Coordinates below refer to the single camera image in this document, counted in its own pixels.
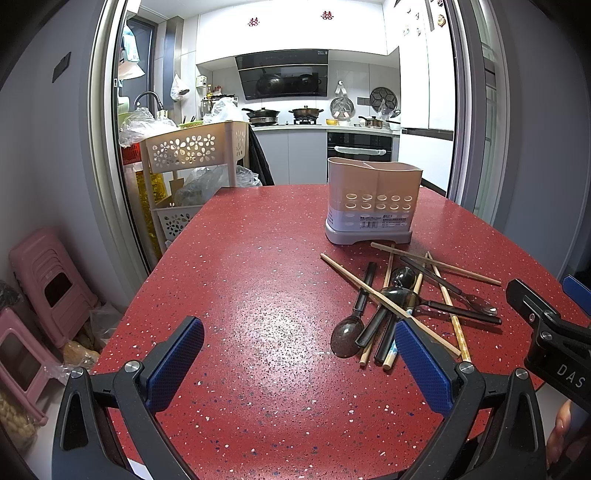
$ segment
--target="red basket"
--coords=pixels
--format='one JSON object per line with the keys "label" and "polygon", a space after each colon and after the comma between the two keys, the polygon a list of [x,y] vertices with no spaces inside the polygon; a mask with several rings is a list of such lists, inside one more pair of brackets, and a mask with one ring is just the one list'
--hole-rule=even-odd
{"label": "red basket", "polygon": [[123,165],[130,165],[142,161],[142,153],[139,149],[139,143],[134,143],[131,147],[121,147],[121,157]]}

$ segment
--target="ceiling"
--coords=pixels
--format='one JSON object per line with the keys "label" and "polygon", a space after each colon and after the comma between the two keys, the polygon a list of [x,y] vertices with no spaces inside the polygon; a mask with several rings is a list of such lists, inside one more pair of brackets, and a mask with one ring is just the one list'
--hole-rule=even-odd
{"label": "ceiling", "polygon": [[[151,17],[158,17],[162,20],[179,16],[190,18],[205,12],[211,12],[219,8],[231,7],[232,5],[250,4],[261,0],[142,0],[140,15],[146,13]],[[358,0],[372,4],[383,4],[384,0]]]}

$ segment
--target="chopstick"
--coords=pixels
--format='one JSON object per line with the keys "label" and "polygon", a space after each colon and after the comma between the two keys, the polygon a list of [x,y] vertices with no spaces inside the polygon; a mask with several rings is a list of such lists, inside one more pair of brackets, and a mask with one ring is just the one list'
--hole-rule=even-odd
{"label": "chopstick", "polygon": [[[414,288],[413,288],[413,292],[415,292],[417,295],[421,291],[422,284],[423,284],[423,274],[419,272],[418,277],[417,277],[417,281],[414,284]],[[407,310],[407,312],[410,315],[413,314],[413,311],[414,311],[414,307]],[[388,355],[386,356],[386,360],[384,360],[384,363],[382,364],[382,368],[384,370],[390,370],[392,368],[392,365],[394,365],[394,360],[396,360],[397,355],[398,355],[398,348],[396,347],[396,339],[394,339],[394,341],[392,341],[392,346],[390,347],[390,351],[388,352]]]}
{"label": "chopstick", "polygon": [[[433,259],[433,257],[431,256],[431,254],[429,252],[427,252],[427,255],[431,260]],[[441,277],[441,274],[439,273],[439,269],[435,265],[432,265],[432,267],[433,267],[433,271],[435,272],[435,275],[437,275],[438,277]],[[447,291],[447,288],[445,288],[443,285],[439,285],[439,286],[441,287],[441,293],[443,295],[445,303],[453,306],[452,299],[449,296],[449,292]],[[470,352],[468,351],[468,345],[466,343],[466,338],[464,337],[464,332],[462,331],[462,325],[460,324],[460,319],[457,317],[457,315],[452,315],[452,314],[450,314],[450,318],[452,319],[453,331],[456,334],[457,345],[458,345],[458,347],[460,347],[460,351],[462,353],[462,360],[464,360],[465,362],[472,363],[472,360],[470,358]]]}
{"label": "chopstick", "polygon": [[[390,253],[390,258],[388,258],[388,268],[386,268],[386,276],[384,277],[384,288],[390,285],[390,277],[392,276],[392,265],[394,263],[394,254]],[[368,364],[369,354],[371,353],[371,348],[374,344],[374,337],[371,338],[367,346],[363,349],[363,354],[361,355],[361,360],[359,360],[359,365],[365,367]]]}
{"label": "chopstick", "polygon": [[414,323],[417,324],[417,326],[421,330],[423,330],[426,334],[428,334],[430,337],[432,337],[435,341],[437,341],[440,344],[442,344],[454,356],[456,356],[456,357],[460,356],[460,351],[456,347],[454,347],[451,343],[449,343],[447,340],[445,340],[444,338],[440,337],[438,334],[436,334],[435,332],[433,332],[426,325],[423,325],[415,317],[413,317],[412,315],[409,315],[405,310],[403,310],[402,308],[400,308],[393,301],[391,301],[390,299],[384,297],[380,292],[378,292],[377,290],[374,290],[372,287],[370,287],[369,285],[367,285],[367,283],[365,283],[362,280],[360,280],[357,277],[355,277],[355,275],[353,275],[351,272],[349,272],[345,267],[342,267],[337,262],[335,262],[334,260],[332,260],[328,255],[320,254],[320,258],[322,260],[324,260],[326,263],[328,263],[331,267],[333,267],[337,272],[341,273],[341,275],[344,275],[346,278],[348,278],[355,285],[357,285],[358,287],[363,287],[367,292],[371,293],[374,297],[376,297],[378,299],[378,301],[382,305],[384,305],[385,307],[387,307],[388,310],[390,310],[390,311],[392,311],[394,313],[397,313],[401,317],[411,319]]}
{"label": "chopstick", "polygon": [[460,268],[460,267],[455,267],[454,265],[448,265],[443,262],[438,262],[437,260],[433,260],[431,258],[423,258],[420,255],[412,254],[410,252],[405,252],[404,250],[398,250],[396,248],[391,248],[386,245],[377,244],[376,242],[372,242],[371,246],[374,248],[377,248],[378,250],[383,250],[384,252],[395,253],[397,255],[402,255],[404,257],[414,258],[415,260],[422,260],[422,261],[429,263],[431,265],[437,265],[438,267],[443,268],[444,270],[449,270],[449,271],[452,271],[455,273],[459,273],[459,274],[462,274],[466,277],[474,278],[475,280],[480,280],[480,281],[483,281],[486,283],[491,283],[491,284],[496,285],[498,287],[500,287],[502,285],[502,283],[499,280],[495,280],[494,278],[485,277],[484,275],[480,275],[479,273],[474,273],[469,270],[464,270],[463,268]]}

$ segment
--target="speckled tabletop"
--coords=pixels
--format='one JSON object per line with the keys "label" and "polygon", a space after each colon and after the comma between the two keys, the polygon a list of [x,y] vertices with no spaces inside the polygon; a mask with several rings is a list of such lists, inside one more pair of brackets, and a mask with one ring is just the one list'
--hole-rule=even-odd
{"label": "speckled tabletop", "polygon": [[[142,359],[185,316],[202,319],[203,350],[171,406],[157,415],[201,479],[385,475],[409,467],[442,420],[401,358],[386,374],[330,352],[331,331],[350,314],[357,292],[320,253],[358,277],[369,261],[378,262],[376,285],[388,254],[369,242],[332,245],[324,235],[327,197],[326,186],[221,190],[175,240],[100,356],[97,372],[117,370]],[[587,324],[533,258],[430,190],[420,190],[413,230],[410,251],[429,250],[437,260],[503,282],[494,287],[444,274],[499,308],[501,327],[462,320],[481,371],[508,374],[523,365],[531,329],[505,301],[513,278],[563,318]],[[421,296],[441,301],[430,283]],[[370,304],[364,318],[373,311]],[[448,316],[426,310],[416,316],[457,345]],[[118,412],[113,417],[126,453],[141,461]],[[482,426],[480,419],[475,430]]]}

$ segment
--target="pink stool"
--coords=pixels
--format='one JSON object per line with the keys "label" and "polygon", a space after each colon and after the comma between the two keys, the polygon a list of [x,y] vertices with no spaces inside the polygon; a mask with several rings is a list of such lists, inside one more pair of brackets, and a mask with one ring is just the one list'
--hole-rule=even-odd
{"label": "pink stool", "polygon": [[41,425],[47,416],[37,401],[50,377],[44,367],[58,365],[17,314],[10,308],[0,312],[0,380]]}
{"label": "pink stool", "polygon": [[14,274],[56,347],[72,340],[98,303],[56,233],[35,231],[9,254]]}

